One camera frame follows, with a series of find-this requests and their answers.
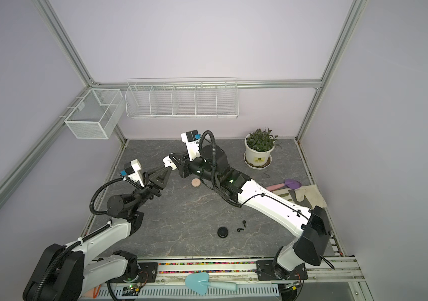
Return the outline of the pink earbud charging case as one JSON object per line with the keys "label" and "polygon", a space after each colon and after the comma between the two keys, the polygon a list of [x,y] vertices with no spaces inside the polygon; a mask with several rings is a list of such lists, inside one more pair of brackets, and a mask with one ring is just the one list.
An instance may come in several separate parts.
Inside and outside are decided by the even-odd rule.
{"label": "pink earbud charging case", "polygon": [[191,185],[195,188],[200,187],[201,186],[201,180],[198,178],[192,179]]}

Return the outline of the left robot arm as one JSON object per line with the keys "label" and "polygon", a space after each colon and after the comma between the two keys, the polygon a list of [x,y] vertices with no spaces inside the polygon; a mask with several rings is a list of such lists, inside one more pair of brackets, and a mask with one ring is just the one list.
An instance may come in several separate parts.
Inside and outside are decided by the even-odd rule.
{"label": "left robot arm", "polygon": [[[23,299],[78,300],[86,292],[109,280],[136,278],[139,273],[136,255],[117,251],[103,260],[98,256],[138,231],[144,217],[139,208],[148,200],[161,195],[173,170],[171,166],[161,166],[149,173],[142,173],[130,167],[123,170],[119,178],[98,188],[89,209],[95,216],[108,216],[107,223],[66,245],[53,244],[47,247],[23,291]],[[118,182],[127,182],[135,189],[130,194],[110,197],[107,209],[97,210],[94,206],[97,197],[107,187]]]}

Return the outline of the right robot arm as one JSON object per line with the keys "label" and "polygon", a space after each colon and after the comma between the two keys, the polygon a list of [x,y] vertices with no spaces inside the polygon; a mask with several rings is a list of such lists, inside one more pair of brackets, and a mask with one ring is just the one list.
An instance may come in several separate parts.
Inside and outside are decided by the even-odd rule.
{"label": "right robot arm", "polygon": [[213,133],[197,130],[183,133],[184,153],[170,153],[163,159],[167,168],[176,169],[182,178],[194,175],[228,204],[255,209],[290,231],[294,239],[281,247],[272,262],[272,276],[287,279],[305,263],[319,267],[326,260],[324,252],[332,227],[326,210],[308,208],[289,202],[262,187],[249,175],[229,164],[225,151],[216,143]]}

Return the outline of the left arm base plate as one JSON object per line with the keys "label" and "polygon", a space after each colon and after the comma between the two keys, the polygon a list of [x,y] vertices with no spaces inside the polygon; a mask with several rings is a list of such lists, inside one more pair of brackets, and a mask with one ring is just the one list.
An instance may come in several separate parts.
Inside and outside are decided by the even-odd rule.
{"label": "left arm base plate", "polygon": [[154,283],[158,274],[158,262],[140,262],[134,267],[127,267],[120,276],[111,279],[112,283]]}

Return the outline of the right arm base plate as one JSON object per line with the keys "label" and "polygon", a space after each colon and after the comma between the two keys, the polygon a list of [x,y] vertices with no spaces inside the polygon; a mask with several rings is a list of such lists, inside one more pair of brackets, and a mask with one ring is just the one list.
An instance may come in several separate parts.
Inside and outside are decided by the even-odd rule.
{"label": "right arm base plate", "polygon": [[284,270],[279,265],[275,265],[273,260],[258,260],[255,262],[255,264],[255,272],[260,281],[308,279],[308,274],[304,263],[295,267],[291,272]]}

